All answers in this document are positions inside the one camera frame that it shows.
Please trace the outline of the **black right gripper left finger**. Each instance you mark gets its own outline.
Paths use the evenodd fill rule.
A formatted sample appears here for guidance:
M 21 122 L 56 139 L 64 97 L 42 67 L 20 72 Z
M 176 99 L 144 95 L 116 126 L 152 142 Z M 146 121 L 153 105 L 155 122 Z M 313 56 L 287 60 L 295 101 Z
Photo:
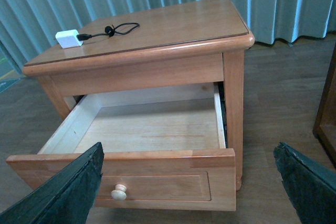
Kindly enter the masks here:
M 1 223 L 86 223 L 100 189 L 103 159 L 98 142 L 2 212 Z

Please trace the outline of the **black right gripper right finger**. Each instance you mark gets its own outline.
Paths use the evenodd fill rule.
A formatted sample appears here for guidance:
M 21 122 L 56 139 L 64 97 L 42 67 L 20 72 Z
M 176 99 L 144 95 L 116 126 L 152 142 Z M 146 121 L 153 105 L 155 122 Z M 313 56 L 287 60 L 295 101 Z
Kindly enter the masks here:
M 284 142 L 275 147 L 274 157 L 301 223 L 335 223 L 335 172 Z

